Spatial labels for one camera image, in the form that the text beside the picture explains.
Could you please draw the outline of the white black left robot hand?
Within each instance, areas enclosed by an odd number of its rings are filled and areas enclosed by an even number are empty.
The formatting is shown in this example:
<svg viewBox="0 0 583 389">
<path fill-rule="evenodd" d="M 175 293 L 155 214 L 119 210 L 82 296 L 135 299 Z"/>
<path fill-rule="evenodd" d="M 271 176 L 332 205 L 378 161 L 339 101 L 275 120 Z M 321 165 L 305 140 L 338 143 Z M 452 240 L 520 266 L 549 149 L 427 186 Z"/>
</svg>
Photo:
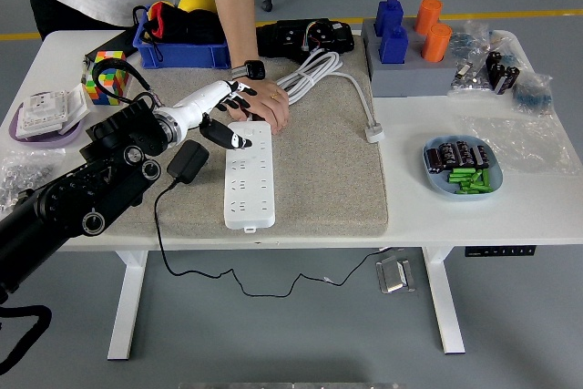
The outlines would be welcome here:
<svg viewBox="0 0 583 389">
<path fill-rule="evenodd" d="M 257 92 L 239 81 L 217 81 L 183 98 L 174 107 L 167 108 L 167 118 L 171 119 L 171 141 L 182 142 L 190 129 L 198 128 L 200 134 L 225 149 L 243 149 L 252 145 L 249 139 L 235 134 L 231 128 L 212 119 L 210 112 L 215 107 L 225 111 L 226 107 L 249 108 L 241 93 L 255 96 Z"/>
</svg>

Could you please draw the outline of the person's left hand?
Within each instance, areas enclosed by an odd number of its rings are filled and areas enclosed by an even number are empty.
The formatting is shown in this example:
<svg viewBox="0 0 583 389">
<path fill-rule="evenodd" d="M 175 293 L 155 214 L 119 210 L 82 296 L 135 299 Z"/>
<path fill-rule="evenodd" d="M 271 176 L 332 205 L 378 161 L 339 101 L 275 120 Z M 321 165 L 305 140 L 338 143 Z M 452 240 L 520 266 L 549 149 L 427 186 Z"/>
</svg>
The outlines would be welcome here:
<svg viewBox="0 0 583 389">
<path fill-rule="evenodd" d="M 248 115 L 265 120 L 271 126 L 271 133 L 278 134 L 289 124 L 289 97 L 285 90 L 269 79 L 251 80 L 243 77 L 241 83 L 257 92 L 255 96 L 246 97 L 250 107 L 229 108 L 230 116 L 237 121 L 244 121 Z"/>
</svg>

